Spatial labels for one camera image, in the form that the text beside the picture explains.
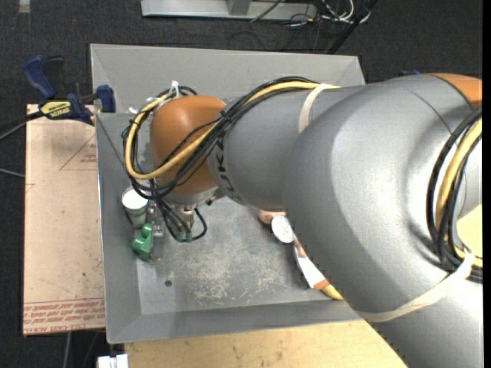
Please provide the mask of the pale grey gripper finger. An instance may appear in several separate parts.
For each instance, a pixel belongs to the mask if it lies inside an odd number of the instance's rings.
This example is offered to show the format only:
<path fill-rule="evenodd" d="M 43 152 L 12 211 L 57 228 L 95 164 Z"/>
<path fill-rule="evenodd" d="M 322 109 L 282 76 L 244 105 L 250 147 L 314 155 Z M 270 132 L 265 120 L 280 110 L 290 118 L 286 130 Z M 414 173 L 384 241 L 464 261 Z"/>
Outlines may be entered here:
<path fill-rule="evenodd" d="M 152 238 L 153 250 L 152 259 L 160 260 L 163 257 L 164 243 L 166 237 L 166 229 L 161 223 L 153 223 Z"/>

